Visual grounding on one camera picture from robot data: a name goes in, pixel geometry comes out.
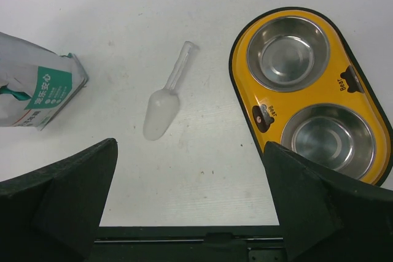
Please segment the clear plastic scoop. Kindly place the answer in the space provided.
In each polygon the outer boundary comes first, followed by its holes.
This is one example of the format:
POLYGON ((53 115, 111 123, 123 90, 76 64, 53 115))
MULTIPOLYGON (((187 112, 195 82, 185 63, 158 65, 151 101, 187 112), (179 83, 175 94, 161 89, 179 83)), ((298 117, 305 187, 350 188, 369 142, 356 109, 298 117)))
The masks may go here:
POLYGON ((176 118, 181 106, 178 91, 198 50, 193 42, 184 42, 165 86, 151 94, 142 130, 145 139, 161 138, 176 118))

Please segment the green white dog food bag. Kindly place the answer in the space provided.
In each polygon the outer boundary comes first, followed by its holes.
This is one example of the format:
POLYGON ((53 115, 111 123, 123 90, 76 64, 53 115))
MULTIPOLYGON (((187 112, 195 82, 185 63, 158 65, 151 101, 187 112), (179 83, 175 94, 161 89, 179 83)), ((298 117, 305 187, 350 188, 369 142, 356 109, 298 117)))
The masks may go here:
POLYGON ((1 126, 43 129, 87 83, 73 53, 1 34, 1 126))

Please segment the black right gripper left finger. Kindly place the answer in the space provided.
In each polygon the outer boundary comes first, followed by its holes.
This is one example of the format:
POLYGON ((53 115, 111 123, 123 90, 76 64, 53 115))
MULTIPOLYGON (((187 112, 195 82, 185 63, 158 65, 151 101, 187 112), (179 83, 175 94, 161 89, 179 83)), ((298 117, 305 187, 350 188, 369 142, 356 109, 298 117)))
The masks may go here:
POLYGON ((91 254, 118 157, 105 139, 1 182, 1 261, 85 261, 91 254))

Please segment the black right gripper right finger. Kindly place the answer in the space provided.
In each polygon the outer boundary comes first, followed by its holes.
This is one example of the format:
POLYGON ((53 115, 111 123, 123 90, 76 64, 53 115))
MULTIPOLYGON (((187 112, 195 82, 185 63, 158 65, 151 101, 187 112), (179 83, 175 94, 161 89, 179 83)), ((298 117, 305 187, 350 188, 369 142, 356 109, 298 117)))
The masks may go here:
POLYGON ((267 142, 263 165, 289 261, 392 261, 392 191, 267 142))

